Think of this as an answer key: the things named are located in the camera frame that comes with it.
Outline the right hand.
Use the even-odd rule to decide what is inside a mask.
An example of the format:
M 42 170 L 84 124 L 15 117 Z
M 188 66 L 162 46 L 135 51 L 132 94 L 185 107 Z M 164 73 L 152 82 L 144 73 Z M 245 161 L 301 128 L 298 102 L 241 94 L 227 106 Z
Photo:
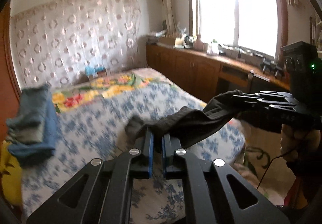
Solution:
M 310 155 L 320 145 L 320 130 L 310 132 L 299 132 L 295 129 L 282 125 L 281 132 L 281 154 L 286 162 L 293 162 L 305 155 Z

